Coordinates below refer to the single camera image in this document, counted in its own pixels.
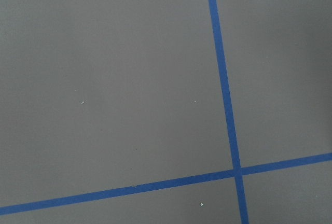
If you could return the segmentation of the blue tape grid lines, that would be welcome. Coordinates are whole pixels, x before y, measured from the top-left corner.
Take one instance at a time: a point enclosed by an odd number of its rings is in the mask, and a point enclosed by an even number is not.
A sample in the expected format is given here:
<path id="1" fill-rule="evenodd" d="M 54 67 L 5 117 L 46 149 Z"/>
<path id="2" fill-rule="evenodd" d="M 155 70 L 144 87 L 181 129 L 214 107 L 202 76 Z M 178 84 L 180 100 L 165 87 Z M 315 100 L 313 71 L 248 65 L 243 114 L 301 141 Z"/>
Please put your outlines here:
<path id="1" fill-rule="evenodd" d="M 214 46 L 217 58 L 219 80 L 220 80 L 222 97 L 223 97 L 224 112 L 226 117 L 232 169 L 226 171 L 218 171 L 213 173 L 195 175 L 195 176 L 169 179 L 164 181 L 157 181 L 153 183 L 135 185 L 130 187 L 123 187 L 123 188 L 73 195 L 63 198 L 55 198 L 50 200 L 36 201 L 36 202 L 23 203 L 11 206 L 3 206 L 1 207 L 1 215 L 11 215 L 23 212 L 30 212 L 40 209 L 47 209 L 53 207 L 78 204 L 83 202 L 111 199 L 116 197 L 132 195 L 132 194 L 146 193 L 151 191 L 164 190 L 168 188 L 177 188 L 181 186 L 195 185 L 199 183 L 207 183 L 210 181 L 233 178 L 237 192 L 241 223 L 248 223 L 249 217 L 248 217 L 247 202 L 246 202 L 244 182 L 243 182 L 244 176 L 331 161 L 331 154 L 324 153 L 309 157 L 302 157 L 297 159 L 290 159 L 290 160 L 260 164 L 255 166 L 242 167 L 239 147 L 238 147 L 236 125 L 234 123 L 232 100 L 229 88 L 226 57 L 224 52 L 222 28 L 219 20 L 217 0 L 208 0 L 208 3 L 209 3 L 209 11 L 210 11 L 213 38 L 214 38 Z"/>

